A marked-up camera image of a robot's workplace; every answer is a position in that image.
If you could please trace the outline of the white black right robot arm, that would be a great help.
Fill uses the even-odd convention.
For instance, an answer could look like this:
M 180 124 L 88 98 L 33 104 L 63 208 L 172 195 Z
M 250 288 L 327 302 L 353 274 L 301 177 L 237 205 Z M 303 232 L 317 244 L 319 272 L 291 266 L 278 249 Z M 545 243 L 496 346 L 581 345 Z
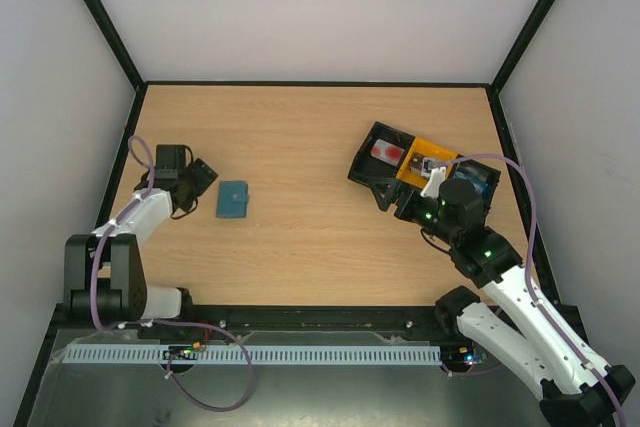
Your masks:
M 461 286 L 435 304 L 443 336 L 462 335 L 487 349 L 533 393 L 551 426 L 599 426 L 621 416 L 632 373 L 609 364 L 572 329 L 511 244 L 486 226 L 484 201 L 469 181 L 446 180 L 433 197 L 397 182 L 370 188 L 380 210 L 394 206 L 396 218 L 444 242 L 456 269 L 508 317 L 500 319 Z

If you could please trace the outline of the teal leather card holder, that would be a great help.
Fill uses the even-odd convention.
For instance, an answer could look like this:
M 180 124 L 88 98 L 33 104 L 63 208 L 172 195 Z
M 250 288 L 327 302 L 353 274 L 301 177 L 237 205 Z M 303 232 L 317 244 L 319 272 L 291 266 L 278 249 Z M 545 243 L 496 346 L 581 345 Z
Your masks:
M 218 188 L 216 217 L 244 219 L 248 214 L 249 188 L 246 181 L 222 181 Z

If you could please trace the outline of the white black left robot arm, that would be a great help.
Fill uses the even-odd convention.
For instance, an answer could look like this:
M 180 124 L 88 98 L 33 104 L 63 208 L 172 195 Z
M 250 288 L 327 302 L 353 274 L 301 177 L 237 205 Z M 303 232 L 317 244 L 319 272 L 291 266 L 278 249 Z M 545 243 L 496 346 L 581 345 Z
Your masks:
M 105 329 L 110 323 L 174 319 L 189 301 L 184 288 L 147 282 L 140 248 L 162 223 L 195 211 L 218 174 L 184 144 L 157 145 L 155 164 L 145 168 L 114 217 L 66 241 L 63 311 L 72 320 Z

